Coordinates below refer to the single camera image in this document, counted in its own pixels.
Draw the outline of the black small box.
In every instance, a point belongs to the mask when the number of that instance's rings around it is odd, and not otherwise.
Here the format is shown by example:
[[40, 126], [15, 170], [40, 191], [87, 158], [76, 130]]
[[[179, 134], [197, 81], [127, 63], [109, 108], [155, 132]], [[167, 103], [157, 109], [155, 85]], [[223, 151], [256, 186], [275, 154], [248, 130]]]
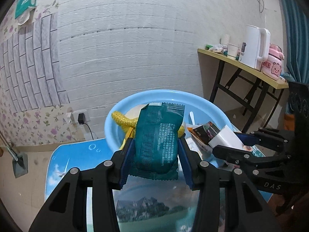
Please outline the black small box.
[[196, 137], [208, 145], [208, 143], [220, 132], [220, 129], [212, 122], [193, 128]]

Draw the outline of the teal snack packet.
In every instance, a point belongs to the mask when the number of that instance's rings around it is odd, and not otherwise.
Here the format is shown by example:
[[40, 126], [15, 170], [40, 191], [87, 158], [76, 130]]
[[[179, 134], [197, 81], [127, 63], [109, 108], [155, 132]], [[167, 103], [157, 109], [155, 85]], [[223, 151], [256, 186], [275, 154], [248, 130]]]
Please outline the teal snack packet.
[[178, 179], [178, 131], [180, 127], [163, 123], [155, 112], [158, 108], [140, 111], [134, 137], [135, 154], [129, 174], [150, 180]]

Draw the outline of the white plush with yellow net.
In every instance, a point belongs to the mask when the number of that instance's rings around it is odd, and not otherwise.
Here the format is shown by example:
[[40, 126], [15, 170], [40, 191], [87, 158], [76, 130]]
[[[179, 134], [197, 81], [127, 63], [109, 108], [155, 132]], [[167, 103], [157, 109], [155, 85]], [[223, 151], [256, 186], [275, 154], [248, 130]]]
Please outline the white plush with yellow net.
[[119, 111], [112, 112], [113, 121], [122, 129], [125, 134], [119, 150], [123, 149], [128, 138], [135, 137], [138, 117], [143, 107], [145, 107], [145, 104], [134, 106], [126, 114], [123, 114]]

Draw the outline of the pink cartoon rice cooker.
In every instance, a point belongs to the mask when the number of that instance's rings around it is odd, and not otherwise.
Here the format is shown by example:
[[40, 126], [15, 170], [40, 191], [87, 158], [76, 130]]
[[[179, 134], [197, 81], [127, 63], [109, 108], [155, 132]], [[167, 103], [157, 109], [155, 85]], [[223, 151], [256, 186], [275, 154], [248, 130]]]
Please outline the pink cartoon rice cooker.
[[270, 44], [268, 58], [261, 64], [261, 72], [277, 81], [283, 68], [284, 54], [276, 44]]

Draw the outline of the blue plastic basin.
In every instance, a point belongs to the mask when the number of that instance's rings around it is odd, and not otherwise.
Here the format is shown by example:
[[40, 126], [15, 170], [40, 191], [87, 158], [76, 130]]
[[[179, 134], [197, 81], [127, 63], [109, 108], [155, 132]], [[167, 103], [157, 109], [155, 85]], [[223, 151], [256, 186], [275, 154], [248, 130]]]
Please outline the blue plastic basin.
[[205, 124], [209, 121], [219, 129], [225, 126], [232, 128], [232, 124], [224, 112], [210, 101], [183, 91], [176, 90], [149, 90], [135, 93], [120, 100], [110, 110], [105, 120], [105, 139], [112, 151], [117, 151], [125, 138], [125, 132], [112, 119], [112, 113], [117, 111], [126, 114], [136, 106], [145, 105], [146, 109], [157, 107], [157, 117], [163, 123], [174, 124], [180, 127], [182, 123], [189, 123], [189, 113], [193, 112], [196, 124]]

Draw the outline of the printed scenery table mat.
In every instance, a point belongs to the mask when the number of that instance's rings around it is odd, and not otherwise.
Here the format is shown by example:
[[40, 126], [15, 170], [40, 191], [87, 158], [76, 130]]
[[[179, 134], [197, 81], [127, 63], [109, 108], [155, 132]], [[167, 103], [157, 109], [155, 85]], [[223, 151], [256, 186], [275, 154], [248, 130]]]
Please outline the printed scenery table mat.
[[199, 192], [196, 209], [169, 208], [156, 199], [114, 200], [132, 168], [135, 142], [93, 169], [72, 168], [50, 194], [31, 231], [87, 231], [87, 191], [92, 189], [93, 231], [279, 231], [272, 212], [248, 173], [217, 169], [178, 140], [185, 182]]

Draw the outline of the yellow folding side table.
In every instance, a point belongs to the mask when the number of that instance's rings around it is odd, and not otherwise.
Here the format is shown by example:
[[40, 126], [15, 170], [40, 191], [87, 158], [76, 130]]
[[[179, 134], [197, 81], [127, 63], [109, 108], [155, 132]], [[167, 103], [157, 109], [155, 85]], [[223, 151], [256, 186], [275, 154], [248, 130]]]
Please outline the yellow folding side table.
[[[268, 125], [273, 114], [275, 113], [275, 110], [279, 105], [283, 92], [289, 88], [288, 83], [282, 80], [275, 81], [270, 77], [267, 77], [262, 72], [250, 68], [237, 60], [229, 59], [222, 54], [214, 53], [205, 49], [198, 49], [197, 53], [218, 60], [218, 69], [214, 78], [214, 85], [210, 94], [210, 102], [213, 103], [215, 101], [218, 90], [221, 90], [244, 107], [243, 114], [246, 114], [246, 112], [248, 111], [251, 112], [249, 119], [247, 120], [242, 129], [242, 132], [248, 131], [249, 127], [254, 122], [254, 119], [257, 117], [258, 112], [261, 109], [261, 106], [267, 95], [275, 100], [275, 105], [263, 125], [263, 127], [265, 128]], [[221, 84], [221, 79], [226, 64], [230, 64], [236, 67], [237, 70], [230, 77], [227, 83], [223, 85]], [[251, 85], [249, 92], [244, 98], [241, 98], [230, 89], [230, 87], [237, 78], [240, 78]]]

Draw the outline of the white electric kettle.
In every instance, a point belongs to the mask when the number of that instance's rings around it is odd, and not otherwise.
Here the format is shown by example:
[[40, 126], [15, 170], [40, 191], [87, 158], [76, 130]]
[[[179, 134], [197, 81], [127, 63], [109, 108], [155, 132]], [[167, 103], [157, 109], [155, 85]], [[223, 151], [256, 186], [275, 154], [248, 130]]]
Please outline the white electric kettle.
[[260, 70], [262, 62], [268, 58], [270, 37], [270, 31], [266, 28], [247, 25], [240, 49], [239, 62], [255, 70]]

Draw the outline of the white paper cup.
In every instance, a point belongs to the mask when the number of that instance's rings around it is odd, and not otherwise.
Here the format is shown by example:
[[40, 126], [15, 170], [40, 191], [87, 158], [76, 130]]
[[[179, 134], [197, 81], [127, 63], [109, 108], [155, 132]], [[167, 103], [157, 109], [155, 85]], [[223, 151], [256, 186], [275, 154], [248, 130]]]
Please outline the white paper cup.
[[231, 44], [231, 43], [229, 43], [227, 46], [228, 46], [227, 57], [229, 59], [236, 60], [238, 52], [239, 52], [239, 47], [237, 45]]

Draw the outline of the blue curtain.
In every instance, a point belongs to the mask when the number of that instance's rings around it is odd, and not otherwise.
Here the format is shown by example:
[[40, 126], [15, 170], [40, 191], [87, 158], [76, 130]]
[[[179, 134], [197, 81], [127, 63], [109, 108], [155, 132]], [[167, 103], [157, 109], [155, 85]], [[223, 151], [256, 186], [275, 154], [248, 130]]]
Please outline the blue curtain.
[[296, 0], [280, 0], [286, 27], [286, 66], [294, 81], [308, 83], [308, 16]]

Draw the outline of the black wall plug adapter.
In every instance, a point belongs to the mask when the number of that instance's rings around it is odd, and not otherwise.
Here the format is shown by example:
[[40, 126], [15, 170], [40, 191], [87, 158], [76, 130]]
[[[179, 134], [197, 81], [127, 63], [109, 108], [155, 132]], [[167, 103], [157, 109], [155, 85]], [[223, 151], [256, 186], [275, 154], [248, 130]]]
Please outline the black wall plug adapter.
[[79, 123], [79, 125], [84, 125], [86, 124], [86, 117], [84, 113], [79, 113], [78, 117], [77, 117], [77, 121]]

